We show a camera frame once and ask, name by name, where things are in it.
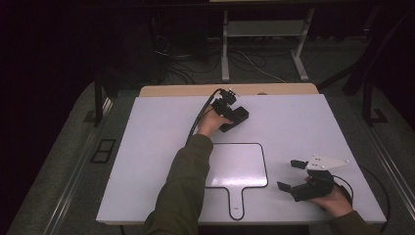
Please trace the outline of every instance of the hand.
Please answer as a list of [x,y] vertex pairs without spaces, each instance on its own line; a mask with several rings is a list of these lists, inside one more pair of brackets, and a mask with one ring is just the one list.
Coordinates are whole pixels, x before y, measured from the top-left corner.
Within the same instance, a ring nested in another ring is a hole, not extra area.
[[210,138],[210,136],[217,130],[222,124],[232,124],[233,122],[225,117],[219,116],[211,105],[208,105],[205,109],[204,115],[199,121],[198,134],[203,134]]
[[353,207],[338,186],[335,186],[330,194],[308,201],[322,207],[332,217],[340,217],[353,212]]

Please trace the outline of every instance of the cable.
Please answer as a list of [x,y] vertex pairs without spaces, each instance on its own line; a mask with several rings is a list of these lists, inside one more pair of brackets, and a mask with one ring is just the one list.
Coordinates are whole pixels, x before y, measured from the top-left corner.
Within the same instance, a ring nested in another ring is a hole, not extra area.
[[347,184],[348,188],[350,189],[350,193],[351,193],[351,201],[353,202],[353,198],[354,198],[354,192],[353,192],[353,188],[351,187],[351,185],[345,181],[343,178],[338,177],[337,175],[333,175],[333,177],[340,179],[342,182],[344,182],[345,184]]
[[[247,56],[253,56],[254,54],[245,53],[245,55],[247,55]],[[291,51],[290,52],[286,52],[286,53],[282,53],[282,54],[275,54],[275,55],[260,55],[258,53],[255,53],[255,55],[258,55],[258,56],[260,56],[262,58],[264,58],[264,57],[281,57],[281,56],[291,55]]]
[[388,227],[389,221],[391,219],[391,197],[388,193],[388,190],[386,189],[385,185],[382,184],[381,180],[372,172],[370,171],[368,168],[366,168],[365,166],[358,164],[360,168],[364,169],[366,172],[368,172],[370,175],[372,175],[372,177],[378,182],[379,186],[381,186],[382,190],[385,193],[385,197],[387,200],[387,215],[386,215],[386,219],[387,221],[384,223],[384,225],[382,225],[382,228],[379,230],[379,232],[383,233],[385,232],[385,230]]
[[213,100],[214,95],[215,95],[218,91],[220,91],[220,90],[223,90],[223,89],[218,88],[218,89],[216,89],[216,90],[213,92],[213,94],[211,94],[211,95],[209,96],[209,98],[208,98],[208,99],[207,99],[207,101],[205,102],[204,106],[202,107],[201,111],[200,111],[200,112],[199,112],[199,114],[196,116],[195,122],[193,123],[192,128],[191,128],[191,129],[190,129],[190,131],[189,131],[189,135],[187,136],[187,140],[186,140],[186,144],[185,144],[185,146],[187,145],[187,143],[189,143],[190,137],[192,137],[193,133],[195,132],[196,126],[198,125],[199,120],[201,120],[202,116],[204,115],[204,111],[205,111],[205,109],[208,107],[208,105],[210,104],[210,102]]
[[202,84],[221,84],[222,82],[217,82],[217,81],[207,81],[207,82],[204,82],[204,83],[202,83]]
[[241,70],[241,71],[256,71],[256,69],[255,68],[252,68],[251,70],[246,70],[246,69],[243,69],[243,68],[241,68],[240,66],[238,66],[235,62],[234,62],[234,60],[235,60],[235,58],[233,57],[233,56],[231,56],[231,55],[228,55],[228,61],[230,61],[231,63],[232,63],[232,65],[234,66],[234,67],[236,67],[237,69],[239,69],[239,70]]
[[[255,40],[256,40],[256,38],[252,38],[252,37],[250,38],[250,41],[255,41]],[[262,37],[260,37],[260,40],[265,40],[265,43],[262,43],[262,45],[260,45],[258,47],[255,47],[255,48],[250,46],[250,45],[247,45],[248,49],[250,49],[250,51],[263,49],[269,44],[269,42],[272,41],[272,37],[262,36]]]
[[124,226],[120,225],[119,230],[121,230],[121,235],[125,235]]
[[171,55],[169,55],[169,54],[165,54],[165,53],[163,53],[163,52],[160,52],[160,51],[155,51],[157,54],[160,54],[160,55],[162,55],[162,56],[166,56],[166,57],[168,57],[168,58],[171,58]]
[[213,109],[208,110],[207,112],[205,112],[202,116],[201,119],[204,118],[205,115],[207,115],[210,111],[212,111]]
[[161,38],[162,40],[165,41],[166,44],[166,48],[164,49],[164,51],[162,51],[163,53],[166,53],[168,51],[168,49],[170,49],[170,43],[168,42],[168,39],[163,37],[163,36],[156,36],[156,38]]
[[170,67],[170,69],[171,69],[171,71],[176,72],[176,73],[181,72],[181,74],[183,74],[186,78],[188,78],[192,82],[192,84],[196,84],[195,83],[195,80],[193,80],[192,76],[190,76],[189,74],[187,74],[185,71],[180,70],[180,69],[175,68],[175,67]]
[[251,60],[250,60],[250,58],[248,58],[243,52],[241,52],[241,51],[238,51],[238,53],[241,53],[258,71],[260,71],[260,72],[262,72],[263,74],[265,74],[265,75],[268,75],[268,76],[271,76],[271,77],[274,77],[274,78],[276,78],[276,79],[278,79],[278,80],[280,80],[280,81],[282,81],[282,82],[284,82],[284,83],[287,83],[287,81],[285,81],[285,80],[283,80],[283,79],[281,79],[280,77],[278,77],[278,76],[275,76],[275,75],[272,75],[272,74],[269,74],[268,72],[266,72],[266,71],[263,71],[263,70],[260,70]]
[[208,73],[208,72],[214,71],[219,66],[219,64],[220,64],[219,62],[220,62],[220,57],[217,58],[217,60],[214,63],[214,66],[212,68],[208,69],[208,70],[192,70],[190,67],[185,66],[183,64],[180,64],[178,62],[176,62],[174,64],[177,65],[177,66],[183,67],[186,70],[194,72],[194,73]]
[[[238,53],[238,55],[240,55],[241,54],[241,51],[232,51],[232,50],[229,50],[228,51],[228,54],[230,54],[230,53]],[[244,53],[244,54],[246,56],[250,55],[250,56],[253,56],[253,57],[259,57],[262,60],[262,64],[261,65],[258,65],[257,63],[255,63],[254,61],[252,61],[255,64],[256,67],[258,67],[258,68],[264,68],[266,66],[266,60],[262,56],[259,56],[258,54],[247,54],[247,53]],[[241,60],[238,60],[238,59],[235,59],[235,60],[237,62],[239,62],[239,63],[246,64],[246,65],[251,65],[252,64],[252,63],[247,63],[245,61],[241,61]]]
[[186,83],[186,85],[187,84],[189,84],[189,82],[187,81],[187,79],[186,79],[186,77],[184,77],[182,74],[180,74],[180,73],[178,73],[177,71],[175,71],[175,70],[168,70],[169,72],[171,72],[171,73],[174,73],[175,75],[177,75],[179,78],[181,78],[185,83]]
[[170,85],[172,85],[173,84],[173,74],[172,73],[168,73],[167,75],[167,79],[168,79],[168,81],[170,82]]

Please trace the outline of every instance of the black outline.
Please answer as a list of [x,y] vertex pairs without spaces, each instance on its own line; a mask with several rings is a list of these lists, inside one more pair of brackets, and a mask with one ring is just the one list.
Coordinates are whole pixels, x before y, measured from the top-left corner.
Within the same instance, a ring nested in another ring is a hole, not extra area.
[[244,191],[245,191],[245,189],[247,189],[247,188],[253,188],[253,189],[254,188],[265,188],[266,186],[268,186],[268,182],[269,182],[269,180],[268,180],[268,172],[266,171],[265,156],[263,155],[263,148],[262,148],[262,145],[261,144],[259,144],[259,143],[213,143],[213,146],[214,145],[225,145],[225,144],[256,144],[256,145],[259,145],[260,151],[262,153],[263,168],[265,169],[266,184],[264,186],[260,186],[260,187],[253,187],[253,186],[245,187],[241,191],[241,198],[242,198],[242,217],[241,218],[235,218],[231,214],[230,193],[229,193],[229,190],[227,188],[225,188],[225,187],[207,187],[207,186],[205,186],[205,188],[208,188],[208,189],[225,189],[228,192],[228,212],[229,212],[229,216],[233,220],[239,221],[239,220],[243,219],[244,216],[245,216],[245,202],[244,202]]

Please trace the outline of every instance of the person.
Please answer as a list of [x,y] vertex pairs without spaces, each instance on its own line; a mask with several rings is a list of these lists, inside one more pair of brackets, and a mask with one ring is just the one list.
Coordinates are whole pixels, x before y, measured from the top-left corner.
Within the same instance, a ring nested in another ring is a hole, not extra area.
[[[222,124],[232,123],[211,110],[211,106],[206,108],[197,133],[177,152],[156,207],[144,223],[144,234],[198,234],[208,160],[213,149],[210,137]],[[339,234],[378,234],[353,210],[337,187],[331,194],[309,202],[322,207],[333,217],[329,224]]]

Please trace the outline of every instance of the white tabletop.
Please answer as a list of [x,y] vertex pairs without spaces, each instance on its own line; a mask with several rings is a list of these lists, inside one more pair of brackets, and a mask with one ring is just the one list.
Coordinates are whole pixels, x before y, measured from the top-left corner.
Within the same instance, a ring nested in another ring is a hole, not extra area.
[[[177,150],[207,96],[139,97],[136,99],[97,220],[107,224],[139,224],[154,209]],[[296,203],[278,190],[276,181],[304,183],[306,171],[290,160],[309,161],[313,154],[349,160],[330,172],[354,190],[354,208],[369,223],[385,217],[364,179],[323,95],[242,96],[233,108],[250,117],[213,143],[258,143],[262,147],[267,185],[243,191],[244,216],[229,213],[228,192],[206,189],[200,224],[310,224],[328,215],[308,202]]]

